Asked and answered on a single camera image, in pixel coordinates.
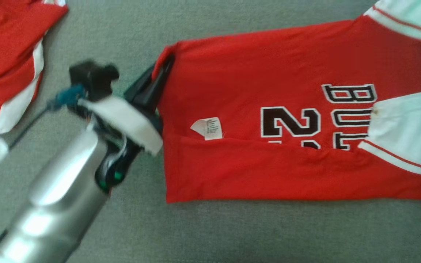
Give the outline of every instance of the red garment with white stripe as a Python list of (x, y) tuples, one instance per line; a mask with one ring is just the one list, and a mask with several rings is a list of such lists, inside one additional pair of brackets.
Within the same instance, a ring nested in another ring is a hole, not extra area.
[(16, 125), (35, 98), (42, 38), (66, 12), (60, 0), (0, 0), (0, 134)]
[(421, 199), (421, 0), (171, 52), (168, 202)]

